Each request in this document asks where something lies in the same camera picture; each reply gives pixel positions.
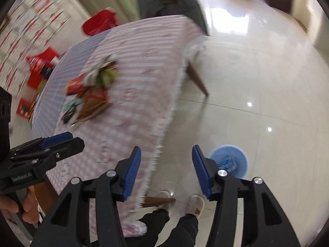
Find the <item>person's left hand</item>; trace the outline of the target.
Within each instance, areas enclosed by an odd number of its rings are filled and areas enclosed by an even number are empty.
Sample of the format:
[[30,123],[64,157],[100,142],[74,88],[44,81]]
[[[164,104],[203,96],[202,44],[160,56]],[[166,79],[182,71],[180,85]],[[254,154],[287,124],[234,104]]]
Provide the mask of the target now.
[[[26,197],[22,202],[24,213],[22,219],[29,224],[36,224],[39,222],[40,214],[38,211],[38,201],[35,196],[35,189],[33,186],[28,187]],[[6,195],[0,196],[0,209],[1,213],[6,219],[13,220],[12,213],[18,213],[19,207],[14,200],[10,199]]]

